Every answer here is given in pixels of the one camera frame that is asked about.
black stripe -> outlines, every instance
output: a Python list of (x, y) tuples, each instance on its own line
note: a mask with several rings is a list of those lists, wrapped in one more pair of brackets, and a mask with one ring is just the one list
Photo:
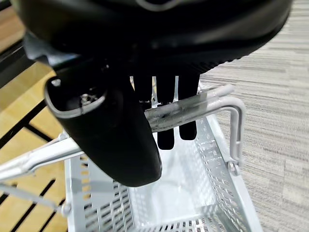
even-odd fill
[[(44, 196), (45, 193), (50, 189), (50, 187), (54, 184), (56, 180), (52, 179), (48, 185), (43, 189), (43, 191), (40, 193), (40, 196)], [(15, 232), (20, 225), (24, 222), (24, 220), (28, 217), (28, 215), (31, 213), (31, 211), (34, 209), (34, 207), (36, 206), (36, 203), (33, 203), (29, 209), (24, 213), (24, 215), (20, 218), (20, 220), (16, 223), (16, 225), (14, 226), (14, 228), (11, 230), (11, 232)]]
[(11, 6), (11, 3), (9, 0), (0, 1), (0, 11), (8, 8), (9, 6)]
[[(66, 199), (62, 199), (62, 201), (60, 201), (59, 205), (63, 205), (64, 201)], [(43, 232), (43, 230), (46, 228), (46, 226), (48, 225), (48, 223), (53, 219), (53, 217), (55, 216), (56, 211), (54, 211), (50, 217), (47, 219), (47, 221), (44, 223), (44, 225), (41, 227), (41, 229), (39, 230), (39, 232)]]
[(0, 139), (0, 149), (12, 139), (24, 126), (26, 126), (44, 107), (46, 106), (45, 101), (42, 100), (36, 107), (34, 107), (28, 114), (26, 114), (12, 129), (10, 129)]
[(27, 58), (21, 40), (7, 48), (0, 54), (0, 88), (5, 86), (32, 64), (34, 64), (34, 61)]
[(4, 193), (2, 194), (2, 196), (0, 197), (0, 205), (5, 201), (5, 199), (7, 199), (9, 195)]
[(25, 125), (25, 127), (31, 131), (32, 133), (38, 135), (39, 137), (41, 137), (42, 139), (44, 139), (47, 142), (52, 141), (53, 139), (51, 137), (49, 137), (48, 135), (44, 134), (43, 132), (39, 131), (38, 129), (36, 129), (33, 125), (31, 124), (27, 124)]

screw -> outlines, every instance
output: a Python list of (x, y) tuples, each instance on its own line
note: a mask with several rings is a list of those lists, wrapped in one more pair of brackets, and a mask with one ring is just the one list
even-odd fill
[(61, 80), (60, 79), (52, 80), (52, 85), (55, 87), (59, 87), (61, 85)]

white wire basket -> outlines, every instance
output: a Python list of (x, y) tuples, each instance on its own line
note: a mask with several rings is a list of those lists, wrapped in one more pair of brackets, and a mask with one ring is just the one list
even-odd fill
[(261, 232), (216, 117), (197, 121), (193, 141), (174, 131), (175, 147), (160, 150), (162, 177), (146, 186), (113, 181), (85, 155), (67, 159), (69, 232)]
[[(243, 102), (226, 96), (234, 90), (231, 85), (208, 88), (178, 101), (176, 86), (175, 102), (156, 108), (153, 91), (154, 108), (145, 111), (155, 139), (156, 132), (174, 128), (175, 147), (160, 151), (159, 180), (138, 188), (123, 186), (63, 133), (0, 165), (0, 190), (53, 208), (68, 218), (69, 232), (261, 232), (239, 169), (243, 165)], [(231, 113), (229, 147), (214, 115), (222, 110)], [(178, 126), (195, 120), (196, 139), (183, 141)], [(62, 206), (3, 183), (61, 160), (65, 160), (66, 176)]]

black object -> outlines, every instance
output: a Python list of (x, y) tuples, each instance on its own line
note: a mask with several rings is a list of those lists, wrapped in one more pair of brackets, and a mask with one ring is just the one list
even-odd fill
[(149, 67), (234, 60), (280, 31), (292, 0), (190, 0), (151, 12), (135, 0), (11, 0), (29, 31), (63, 52)]
[(0, 1), (0, 11), (8, 8), (9, 6), (11, 6), (10, 0), (1, 0)]
[[(158, 70), (156, 76), (156, 94), (162, 105), (173, 102), (175, 89), (175, 70)], [(158, 147), (161, 150), (171, 150), (174, 147), (174, 129), (158, 132)]]
[(22, 41), (18, 41), (0, 54), (0, 88), (33, 64), (27, 58)]
[[(197, 94), (200, 72), (193, 69), (182, 69), (178, 78), (178, 99), (183, 100)], [(189, 122), (179, 126), (179, 135), (183, 140), (194, 140), (197, 136), (197, 125)]]
[[(47, 105), (82, 150), (128, 186), (161, 176), (161, 161), (144, 109), (150, 75), (158, 101), (197, 92), (198, 75), (248, 55), (284, 25), (292, 0), (11, 0), (30, 33), (27, 56), (53, 67)], [(155, 4), (149, 9), (141, 1)], [(171, 7), (163, 9), (165, 3)], [(137, 96), (128, 77), (136, 75)], [(170, 149), (173, 133), (158, 134)], [(195, 123), (180, 128), (196, 135)]]
[(99, 77), (100, 69), (87, 70), (90, 78), (84, 84), (76, 75), (71, 81), (48, 80), (48, 107), (110, 177), (131, 187), (156, 181), (162, 169), (159, 152), (129, 78), (114, 71)]

perforated basket bottom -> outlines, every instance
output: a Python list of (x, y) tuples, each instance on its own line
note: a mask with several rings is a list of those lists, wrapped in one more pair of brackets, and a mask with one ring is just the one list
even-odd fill
[[(138, 188), (111, 181), (113, 199), (108, 202), (98, 192), (85, 192), (89, 197), (84, 202), (73, 194), (69, 231), (248, 231), (239, 198), (209, 125), (206, 120), (198, 121), (197, 125), (194, 141), (181, 140), (178, 128), (174, 129), (176, 146), (171, 151), (160, 151), (162, 177), (158, 181)], [(90, 160), (78, 161), (88, 167), (90, 182), (92, 177), (100, 179), (101, 171)]]

